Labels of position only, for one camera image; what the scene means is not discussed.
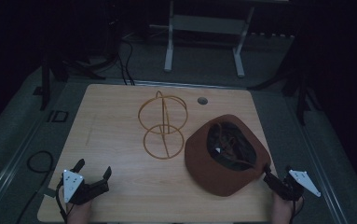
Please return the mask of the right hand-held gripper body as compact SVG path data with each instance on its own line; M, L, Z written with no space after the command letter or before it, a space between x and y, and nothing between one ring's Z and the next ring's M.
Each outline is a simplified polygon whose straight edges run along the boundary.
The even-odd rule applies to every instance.
M273 187L271 188L281 198L286 201L297 201L308 190L316 197L322 194L317 189L306 171L291 170L290 175L286 175L283 180L272 174Z

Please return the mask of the black tripod stand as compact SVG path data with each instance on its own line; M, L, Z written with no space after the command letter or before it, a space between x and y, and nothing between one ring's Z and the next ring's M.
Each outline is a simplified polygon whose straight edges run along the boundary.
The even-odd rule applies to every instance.
M59 64L62 67L71 67L85 77L104 80L104 77L96 75L89 68L71 59L58 48L51 46L44 47L41 61L41 85L34 90L34 95L41 96L41 111L46 109L50 100L50 73L53 73L58 80L66 81L68 79L68 75L65 75L59 69Z
M307 48L293 43L281 61L275 75L260 84L248 87L251 91L263 90L277 82L285 80L281 89L283 96L292 97L297 94L295 116L301 125L305 125L304 113L308 104L309 75L312 73L312 64L309 61Z

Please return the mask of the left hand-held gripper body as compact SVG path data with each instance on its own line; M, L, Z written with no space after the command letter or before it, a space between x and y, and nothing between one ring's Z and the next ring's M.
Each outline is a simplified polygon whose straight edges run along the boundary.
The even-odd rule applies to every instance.
M109 190L104 179L86 184L82 175L64 170L62 173L63 198L66 203L80 205L93 200Z

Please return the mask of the person's right hand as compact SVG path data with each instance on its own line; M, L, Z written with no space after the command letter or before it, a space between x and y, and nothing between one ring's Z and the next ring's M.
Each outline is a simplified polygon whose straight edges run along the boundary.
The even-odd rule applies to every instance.
M277 193L272 193L271 224L292 224L295 216L302 210L304 198L286 201Z

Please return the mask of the white metal table frame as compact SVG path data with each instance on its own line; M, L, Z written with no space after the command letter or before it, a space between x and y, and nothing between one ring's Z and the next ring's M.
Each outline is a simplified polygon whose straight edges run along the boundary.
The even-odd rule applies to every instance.
M232 57L235 64L236 74L238 78L245 77L245 69L243 66L241 52L245 39L249 33L249 28L252 23L254 12L257 7L262 4L288 4L288 0L222 0L225 3L233 3L234 1L244 4L244 18L230 19L217 18L212 16L187 15L178 13L176 4L180 0L167 0L168 8L168 25L167 29L167 47L164 60L164 71L169 73L172 71L173 55L174 55L174 33L176 31L188 31L205 34L219 35L235 35L238 38L237 44L232 48Z

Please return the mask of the brown felt hat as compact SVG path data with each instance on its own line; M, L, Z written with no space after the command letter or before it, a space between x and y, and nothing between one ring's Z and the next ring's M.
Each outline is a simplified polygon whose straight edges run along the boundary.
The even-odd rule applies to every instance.
M212 119L185 143L185 166L195 182L227 197L247 186L271 164L266 148L234 115Z

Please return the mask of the person's left hand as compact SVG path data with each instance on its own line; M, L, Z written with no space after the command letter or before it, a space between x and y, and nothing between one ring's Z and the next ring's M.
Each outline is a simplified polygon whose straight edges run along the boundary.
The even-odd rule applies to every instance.
M67 224L89 224L91 215L92 201L75 205L68 203L67 209Z

